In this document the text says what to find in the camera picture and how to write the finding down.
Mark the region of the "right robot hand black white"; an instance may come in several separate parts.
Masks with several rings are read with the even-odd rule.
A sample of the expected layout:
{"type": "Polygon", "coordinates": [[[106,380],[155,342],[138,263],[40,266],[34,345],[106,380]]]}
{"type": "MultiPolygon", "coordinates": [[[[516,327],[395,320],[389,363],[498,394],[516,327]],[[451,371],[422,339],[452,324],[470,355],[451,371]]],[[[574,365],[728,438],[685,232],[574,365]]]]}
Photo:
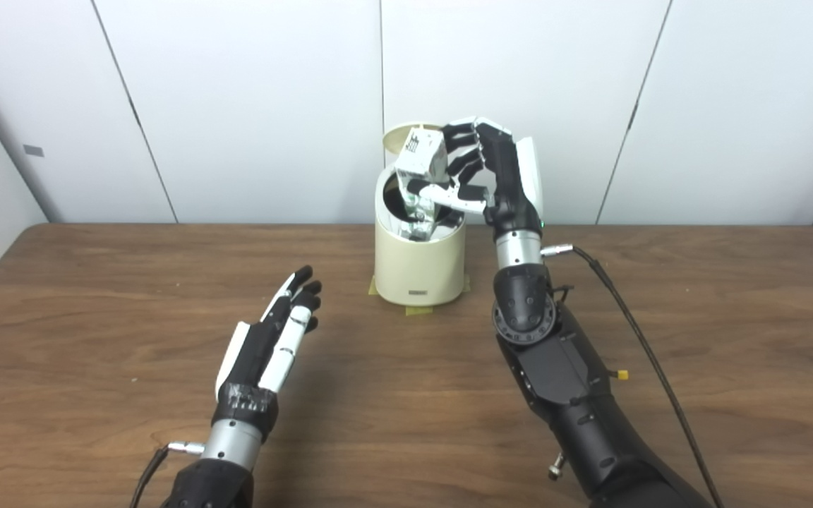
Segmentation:
{"type": "Polygon", "coordinates": [[[438,134],[443,174],[407,177],[406,198],[481,216],[496,237],[542,234],[544,199],[532,138],[517,140],[510,129],[480,116],[449,122],[438,134]]]}

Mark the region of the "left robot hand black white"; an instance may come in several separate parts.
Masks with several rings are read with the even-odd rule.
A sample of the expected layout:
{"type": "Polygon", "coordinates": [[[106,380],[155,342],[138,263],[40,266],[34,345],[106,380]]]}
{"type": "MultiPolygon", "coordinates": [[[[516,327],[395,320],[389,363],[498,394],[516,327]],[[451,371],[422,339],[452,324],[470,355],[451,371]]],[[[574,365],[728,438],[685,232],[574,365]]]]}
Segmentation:
{"type": "Polygon", "coordinates": [[[238,323],[217,374],[213,423],[233,419],[267,440],[303,338],[318,327],[320,290],[312,266],[304,265],[285,279],[259,321],[238,323]]]}

